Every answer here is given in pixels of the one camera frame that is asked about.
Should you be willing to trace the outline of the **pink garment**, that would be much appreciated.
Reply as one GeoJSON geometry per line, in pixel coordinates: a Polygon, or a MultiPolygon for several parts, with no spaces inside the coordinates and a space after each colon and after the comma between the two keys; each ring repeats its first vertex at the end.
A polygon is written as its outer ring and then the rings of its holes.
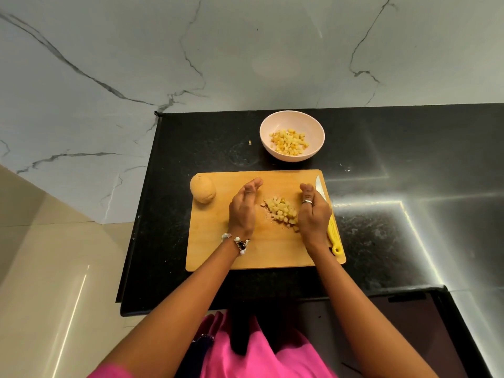
{"type": "Polygon", "coordinates": [[[203,318],[174,378],[338,378],[296,329],[273,351],[255,316],[246,322],[249,339],[239,355],[231,347],[231,320],[221,311],[203,318]]]}

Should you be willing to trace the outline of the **wooden cutting board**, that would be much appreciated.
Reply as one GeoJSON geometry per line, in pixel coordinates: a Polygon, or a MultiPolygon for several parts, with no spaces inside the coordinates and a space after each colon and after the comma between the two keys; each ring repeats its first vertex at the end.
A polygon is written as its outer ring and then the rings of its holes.
{"type": "Polygon", "coordinates": [[[319,178],[328,203],[331,203],[321,170],[275,170],[210,172],[196,174],[204,182],[211,181],[216,196],[206,204],[192,201],[190,229],[188,233],[186,270],[195,271],[212,254],[228,229],[229,204],[240,188],[260,177],[263,185],[255,201],[256,222],[251,241],[244,255],[233,263],[233,270],[268,269],[280,267],[314,266],[298,232],[286,224],[276,222],[266,207],[265,200],[285,198],[299,209],[301,183],[316,185],[319,178]]]}

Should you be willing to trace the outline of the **person's right forearm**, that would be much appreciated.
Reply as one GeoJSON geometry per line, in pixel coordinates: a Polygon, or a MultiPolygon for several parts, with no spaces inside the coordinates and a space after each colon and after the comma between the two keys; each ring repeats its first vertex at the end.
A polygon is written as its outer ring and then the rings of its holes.
{"type": "Polygon", "coordinates": [[[322,241],[306,242],[364,378],[439,378],[322,241]]]}

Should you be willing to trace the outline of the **yellow handled white knife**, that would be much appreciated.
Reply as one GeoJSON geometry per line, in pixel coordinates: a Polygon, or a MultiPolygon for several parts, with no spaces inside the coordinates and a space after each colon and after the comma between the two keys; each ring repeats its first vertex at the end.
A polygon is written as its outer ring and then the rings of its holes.
{"type": "MultiPolygon", "coordinates": [[[[321,182],[321,179],[319,176],[316,177],[316,190],[319,192],[319,194],[322,196],[322,198],[326,201],[326,203],[328,203],[328,205],[331,208],[331,204],[329,203],[329,200],[325,196],[324,188],[322,186],[322,182],[321,182]]],[[[341,238],[339,236],[336,219],[335,219],[333,212],[332,212],[331,218],[329,220],[327,235],[328,235],[329,241],[331,242],[332,254],[337,258],[343,257],[344,250],[343,250],[341,238]]]]}

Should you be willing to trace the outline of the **person's right hand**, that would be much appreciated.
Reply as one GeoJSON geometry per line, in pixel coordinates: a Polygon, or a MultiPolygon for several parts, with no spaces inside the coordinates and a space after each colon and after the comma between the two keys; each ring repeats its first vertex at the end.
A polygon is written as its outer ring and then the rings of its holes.
{"type": "Polygon", "coordinates": [[[302,241],[309,254],[325,249],[328,251],[327,229],[332,210],[319,192],[314,197],[314,205],[301,204],[298,214],[298,227],[302,241]]]}

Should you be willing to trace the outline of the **whole peeled potato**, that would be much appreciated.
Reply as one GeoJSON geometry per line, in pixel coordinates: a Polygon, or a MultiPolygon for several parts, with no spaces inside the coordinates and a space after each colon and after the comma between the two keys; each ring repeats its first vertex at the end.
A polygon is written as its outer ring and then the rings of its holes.
{"type": "Polygon", "coordinates": [[[202,174],[194,175],[190,181],[193,199],[201,204],[209,204],[216,197],[217,190],[212,180],[202,174]]]}

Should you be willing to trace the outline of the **person's left hand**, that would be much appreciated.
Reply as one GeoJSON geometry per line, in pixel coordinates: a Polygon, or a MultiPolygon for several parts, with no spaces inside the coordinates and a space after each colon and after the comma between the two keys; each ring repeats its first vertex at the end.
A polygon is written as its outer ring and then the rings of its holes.
{"type": "Polygon", "coordinates": [[[251,239],[255,228],[255,198],[244,196],[242,187],[229,205],[228,233],[240,241],[251,239]]]}

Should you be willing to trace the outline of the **diced potato heap in bowl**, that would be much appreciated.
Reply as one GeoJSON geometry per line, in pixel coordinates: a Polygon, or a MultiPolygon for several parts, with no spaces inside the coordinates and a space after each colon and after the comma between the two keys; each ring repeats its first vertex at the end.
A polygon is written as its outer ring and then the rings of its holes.
{"type": "Polygon", "coordinates": [[[305,133],[298,133],[292,128],[281,129],[269,134],[270,148],[287,156],[300,156],[309,147],[305,133]]]}

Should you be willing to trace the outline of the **pile of diced potato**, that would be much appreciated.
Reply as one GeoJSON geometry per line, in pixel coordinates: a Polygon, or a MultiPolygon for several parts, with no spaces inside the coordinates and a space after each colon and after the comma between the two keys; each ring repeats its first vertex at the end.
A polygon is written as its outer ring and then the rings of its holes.
{"type": "Polygon", "coordinates": [[[260,203],[260,207],[267,211],[268,217],[274,222],[299,232],[298,207],[283,197],[267,198],[260,203]]]}

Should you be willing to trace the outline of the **dark cabinet front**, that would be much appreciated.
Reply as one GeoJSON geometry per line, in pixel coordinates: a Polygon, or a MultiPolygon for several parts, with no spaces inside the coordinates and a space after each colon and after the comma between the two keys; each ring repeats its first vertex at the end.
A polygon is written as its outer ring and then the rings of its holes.
{"type": "MultiPolygon", "coordinates": [[[[439,378],[468,378],[431,293],[371,297],[370,301],[439,378]]],[[[328,299],[295,306],[296,326],[338,378],[362,378],[362,368],[328,299]]]]}

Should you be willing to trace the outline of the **person's left forearm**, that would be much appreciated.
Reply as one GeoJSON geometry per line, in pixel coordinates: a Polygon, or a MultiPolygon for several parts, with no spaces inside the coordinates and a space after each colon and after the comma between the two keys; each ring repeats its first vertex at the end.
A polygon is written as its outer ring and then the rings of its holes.
{"type": "Polygon", "coordinates": [[[104,358],[88,378],[173,378],[230,267],[240,255],[226,238],[211,256],[104,358]]]}

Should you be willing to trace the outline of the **pink bowl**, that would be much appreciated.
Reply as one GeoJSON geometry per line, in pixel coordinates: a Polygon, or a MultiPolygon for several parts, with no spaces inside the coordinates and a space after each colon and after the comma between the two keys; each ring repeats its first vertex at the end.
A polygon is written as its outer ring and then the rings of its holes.
{"type": "Polygon", "coordinates": [[[279,111],[267,116],[260,127],[260,138],[264,148],[274,158],[288,163],[298,163],[312,158],[324,145],[325,132],[322,125],[312,116],[299,111],[279,111]],[[309,147],[300,156],[287,156],[270,148],[270,133],[292,128],[305,133],[309,147]]]}

